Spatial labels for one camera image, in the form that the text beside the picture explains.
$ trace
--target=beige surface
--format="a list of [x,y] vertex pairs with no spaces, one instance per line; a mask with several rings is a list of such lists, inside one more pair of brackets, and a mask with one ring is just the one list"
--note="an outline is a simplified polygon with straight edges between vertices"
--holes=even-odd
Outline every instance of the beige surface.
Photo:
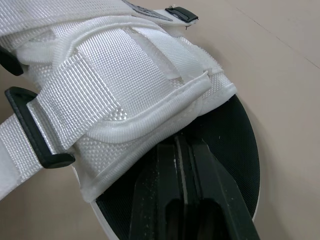
[[[320,1],[135,0],[200,16],[187,29],[236,84],[261,161],[262,240],[320,236]],[[0,69],[0,88],[21,85]],[[0,121],[10,114],[0,94]],[[0,202],[2,240],[106,239],[70,168],[44,170]]]

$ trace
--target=black plastic clip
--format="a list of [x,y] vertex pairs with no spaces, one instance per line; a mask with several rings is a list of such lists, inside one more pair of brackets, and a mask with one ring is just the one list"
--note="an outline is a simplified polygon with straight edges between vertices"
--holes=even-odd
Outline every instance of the black plastic clip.
[[24,73],[16,56],[2,46],[0,46],[0,65],[15,76],[20,76]]
[[199,19],[197,15],[180,6],[168,7],[165,10],[171,15],[175,16],[177,19],[180,19],[181,21],[187,24],[194,20]]
[[20,87],[10,87],[5,91],[16,117],[28,138],[40,164],[45,169],[56,169],[69,166],[75,162],[75,157],[69,153],[52,154],[33,119],[27,103],[36,98],[37,94]]

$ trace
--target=woven fabric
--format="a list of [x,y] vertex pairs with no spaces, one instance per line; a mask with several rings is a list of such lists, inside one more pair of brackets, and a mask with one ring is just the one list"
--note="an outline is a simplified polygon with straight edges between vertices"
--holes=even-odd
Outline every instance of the woven fabric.
[[[0,8],[8,4],[5,0]],[[19,31],[23,20],[33,27],[43,26],[11,33],[0,41],[28,65],[25,75],[40,90],[28,108],[51,153],[75,154],[73,167],[87,202],[94,201],[155,144],[235,93],[208,53],[179,34],[178,38],[167,34],[157,25],[164,19],[137,17],[141,13],[133,13],[122,1],[31,0],[26,6],[13,0],[10,4],[25,7],[38,23],[19,15],[6,22],[2,33]],[[58,8],[53,13],[54,5]],[[6,12],[5,19],[9,15],[13,13]],[[0,135],[17,125],[13,118]],[[22,129],[17,131],[19,141],[27,142]],[[29,154],[23,171],[19,168],[23,162],[12,169],[13,174],[17,168],[17,184],[41,168],[29,144],[2,140],[13,158]],[[4,187],[3,192],[14,187]]]

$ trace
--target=white nylon strap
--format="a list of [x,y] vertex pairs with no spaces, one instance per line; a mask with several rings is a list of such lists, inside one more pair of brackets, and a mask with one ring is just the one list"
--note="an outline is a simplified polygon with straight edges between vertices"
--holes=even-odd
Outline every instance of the white nylon strap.
[[148,38],[170,60],[185,83],[204,73],[196,58],[167,33],[142,27],[133,29]]
[[139,12],[122,0],[1,0],[0,37],[61,22],[101,16],[131,15],[174,26],[195,22],[185,23],[169,13],[164,14],[166,16],[161,19],[154,16],[152,11]]
[[[105,81],[77,53],[54,70],[27,104],[51,152],[66,152],[91,126],[120,108]],[[14,114],[0,125],[0,200],[42,166]]]
[[0,125],[0,200],[42,166],[16,115]]

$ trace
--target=white fabric cover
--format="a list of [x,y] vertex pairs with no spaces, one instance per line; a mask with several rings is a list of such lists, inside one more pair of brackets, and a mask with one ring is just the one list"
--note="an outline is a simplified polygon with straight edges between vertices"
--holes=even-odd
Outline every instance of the white fabric cover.
[[[157,12],[172,21],[121,0],[4,0],[0,9],[10,9],[0,20],[0,44],[27,65],[24,76],[40,90],[28,108],[51,152],[76,156],[87,202],[158,142],[236,93],[219,64],[173,30],[184,23],[165,11]],[[0,125],[0,154],[1,199],[42,168],[15,115]]]

